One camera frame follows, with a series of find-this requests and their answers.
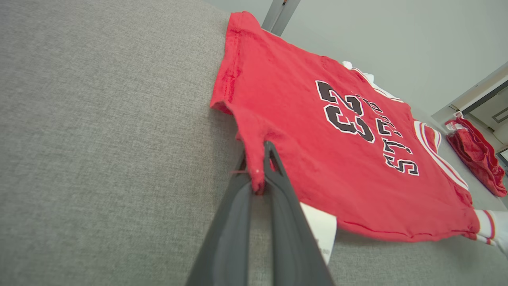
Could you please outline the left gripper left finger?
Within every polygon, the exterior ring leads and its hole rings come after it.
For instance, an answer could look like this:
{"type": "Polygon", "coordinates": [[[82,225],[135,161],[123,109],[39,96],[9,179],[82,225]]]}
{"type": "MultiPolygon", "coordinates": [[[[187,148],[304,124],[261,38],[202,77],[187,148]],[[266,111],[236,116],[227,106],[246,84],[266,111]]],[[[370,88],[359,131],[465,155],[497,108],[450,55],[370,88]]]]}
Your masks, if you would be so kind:
{"type": "Polygon", "coordinates": [[[248,286],[252,196],[242,154],[185,286],[248,286]]]}

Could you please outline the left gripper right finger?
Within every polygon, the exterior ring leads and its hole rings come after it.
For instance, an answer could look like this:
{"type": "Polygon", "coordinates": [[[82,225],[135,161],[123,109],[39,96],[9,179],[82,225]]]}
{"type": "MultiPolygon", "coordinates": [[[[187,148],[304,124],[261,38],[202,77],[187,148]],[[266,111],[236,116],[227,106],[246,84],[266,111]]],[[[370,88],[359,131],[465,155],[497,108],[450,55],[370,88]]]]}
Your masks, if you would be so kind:
{"type": "Polygon", "coordinates": [[[271,197],[273,286],[335,286],[274,143],[264,143],[271,197]]]}

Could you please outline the folded red garment white label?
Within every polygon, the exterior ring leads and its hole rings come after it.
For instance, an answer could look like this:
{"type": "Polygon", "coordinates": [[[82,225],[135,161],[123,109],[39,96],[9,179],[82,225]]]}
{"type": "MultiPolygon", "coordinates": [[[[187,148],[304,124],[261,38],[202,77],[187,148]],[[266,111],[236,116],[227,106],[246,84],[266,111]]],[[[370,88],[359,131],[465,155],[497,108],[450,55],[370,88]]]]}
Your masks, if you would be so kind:
{"type": "Polygon", "coordinates": [[[508,190],[503,184],[506,172],[481,132],[464,119],[462,112],[455,112],[446,128],[448,143],[475,177],[496,197],[506,197],[508,190]]]}

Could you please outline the red jersey with white trim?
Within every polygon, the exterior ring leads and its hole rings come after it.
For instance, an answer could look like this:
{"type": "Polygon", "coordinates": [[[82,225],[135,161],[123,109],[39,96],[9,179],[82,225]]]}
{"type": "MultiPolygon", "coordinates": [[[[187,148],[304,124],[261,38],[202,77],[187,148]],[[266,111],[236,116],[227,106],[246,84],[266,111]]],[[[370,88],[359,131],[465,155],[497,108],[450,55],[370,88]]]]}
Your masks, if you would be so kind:
{"type": "Polygon", "coordinates": [[[442,135],[360,70],[230,15],[211,108],[234,116],[253,189],[272,142],[298,199],[372,239],[464,236],[508,259],[508,211],[473,207],[466,181],[439,155],[442,135]]]}

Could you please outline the grey partition post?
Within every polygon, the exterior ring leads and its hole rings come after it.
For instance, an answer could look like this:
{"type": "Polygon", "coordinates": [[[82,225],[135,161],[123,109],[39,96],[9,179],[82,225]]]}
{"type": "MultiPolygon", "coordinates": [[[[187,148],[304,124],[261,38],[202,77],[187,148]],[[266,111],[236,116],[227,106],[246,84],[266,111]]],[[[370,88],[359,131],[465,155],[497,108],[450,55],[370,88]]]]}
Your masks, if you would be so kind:
{"type": "Polygon", "coordinates": [[[281,36],[291,16],[301,0],[273,0],[268,10],[262,29],[276,36],[281,36]]]}

